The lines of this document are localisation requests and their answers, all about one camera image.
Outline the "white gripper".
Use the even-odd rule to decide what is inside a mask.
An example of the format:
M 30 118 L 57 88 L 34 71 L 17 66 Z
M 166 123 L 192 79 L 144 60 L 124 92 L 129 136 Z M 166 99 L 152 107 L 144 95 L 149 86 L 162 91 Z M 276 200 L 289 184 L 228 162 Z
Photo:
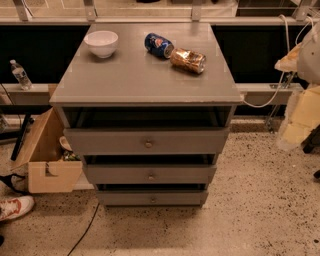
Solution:
M 320 85 L 310 84 L 306 90 L 295 91 L 289 97 L 276 145 L 284 151 L 297 148 L 319 125 Z

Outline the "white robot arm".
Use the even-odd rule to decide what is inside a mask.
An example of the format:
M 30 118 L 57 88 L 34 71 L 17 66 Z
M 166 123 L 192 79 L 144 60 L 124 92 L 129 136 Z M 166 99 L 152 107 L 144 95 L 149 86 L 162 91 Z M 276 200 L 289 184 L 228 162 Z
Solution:
M 292 150 L 304 142 L 320 125 L 320 23 L 317 22 L 303 40 L 278 60 L 279 71 L 296 72 L 308 88 L 289 97 L 277 146 Z

